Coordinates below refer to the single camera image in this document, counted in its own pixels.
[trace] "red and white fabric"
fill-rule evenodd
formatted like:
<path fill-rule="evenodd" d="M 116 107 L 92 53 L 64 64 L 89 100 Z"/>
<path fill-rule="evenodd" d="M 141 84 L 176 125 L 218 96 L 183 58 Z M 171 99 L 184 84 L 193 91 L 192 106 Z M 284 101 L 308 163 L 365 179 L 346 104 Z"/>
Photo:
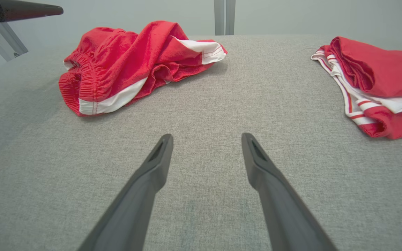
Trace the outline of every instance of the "red and white fabric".
<path fill-rule="evenodd" d="M 370 50 L 370 45 L 340 37 L 332 45 L 322 46 L 311 59 L 340 87 L 346 115 L 371 137 L 402 138 L 402 66 L 397 66 L 402 52 Z"/>
<path fill-rule="evenodd" d="M 207 70 L 227 53 L 213 40 L 188 40 L 178 24 L 166 21 L 152 22 L 140 34 L 95 28 L 64 59 L 68 71 L 59 87 L 78 116 L 110 113 Z"/>

